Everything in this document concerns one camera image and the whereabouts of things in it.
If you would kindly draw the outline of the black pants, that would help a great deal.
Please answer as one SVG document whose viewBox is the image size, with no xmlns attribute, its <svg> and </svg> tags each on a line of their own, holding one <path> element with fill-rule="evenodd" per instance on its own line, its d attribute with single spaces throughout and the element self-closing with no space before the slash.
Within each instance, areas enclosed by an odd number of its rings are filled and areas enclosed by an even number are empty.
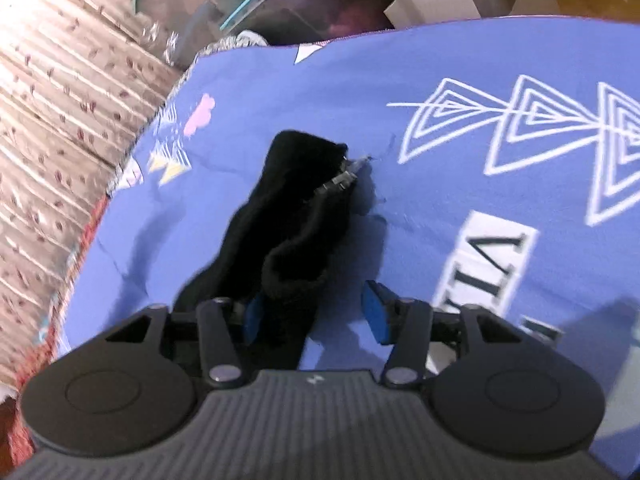
<svg viewBox="0 0 640 480">
<path fill-rule="evenodd" d="M 231 218 L 211 264 L 174 302 L 190 312 L 228 298 L 236 351 L 253 370 L 294 370 L 314 327 L 332 259 L 349 228 L 356 180 L 345 176 L 347 148 L 284 130 L 273 139 L 262 174 Z"/>
</svg>

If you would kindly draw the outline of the blue patterned bed sheet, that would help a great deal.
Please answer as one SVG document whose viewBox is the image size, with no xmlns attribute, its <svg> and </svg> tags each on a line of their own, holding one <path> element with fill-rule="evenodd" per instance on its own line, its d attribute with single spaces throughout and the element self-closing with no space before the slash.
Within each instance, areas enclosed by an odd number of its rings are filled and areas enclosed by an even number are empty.
<svg viewBox="0 0 640 480">
<path fill-rule="evenodd" d="M 496 18 L 201 55 L 144 130 L 66 313 L 70 351 L 207 266 L 288 129 L 363 159 L 305 370 L 379 372 L 367 280 L 479 304 L 600 382 L 593 442 L 639 467 L 639 31 Z"/>
</svg>

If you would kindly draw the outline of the red patterned quilt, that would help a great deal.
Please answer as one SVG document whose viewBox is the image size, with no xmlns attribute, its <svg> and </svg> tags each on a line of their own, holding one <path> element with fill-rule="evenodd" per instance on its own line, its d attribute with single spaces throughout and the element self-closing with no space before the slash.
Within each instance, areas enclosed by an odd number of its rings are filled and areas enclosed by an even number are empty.
<svg viewBox="0 0 640 480">
<path fill-rule="evenodd" d="M 39 444 L 35 424 L 30 422 L 30 401 L 36 394 L 43 374 L 62 355 L 65 339 L 65 322 L 73 298 L 76 282 L 87 259 L 96 232 L 104 217 L 111 196 L 105 193 L 96 203 L 86 226 L 81 232 L 78 248 L 70 257 L 65 280 L 58 296 L 52 302 L 48 325 L 43 340 L 24 357 L 17 370 L 17 397 L 1 402 L 1 478 L 7 479 L 12 472 L 28 462 L 38 451 Z"/>
</svg>

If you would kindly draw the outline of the beige floral curtain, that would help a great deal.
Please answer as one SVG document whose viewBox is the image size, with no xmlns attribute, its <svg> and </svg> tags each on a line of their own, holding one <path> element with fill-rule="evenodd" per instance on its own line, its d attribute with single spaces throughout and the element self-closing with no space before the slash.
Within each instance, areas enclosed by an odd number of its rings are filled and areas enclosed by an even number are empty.
<svg viewBox="0 0 640 480">
<path fill-rule="evenodd" d="M 46 334 L 96 204 L 177 72 L 130 0 L 1 0 L 1 385 Z"/>
</svg>

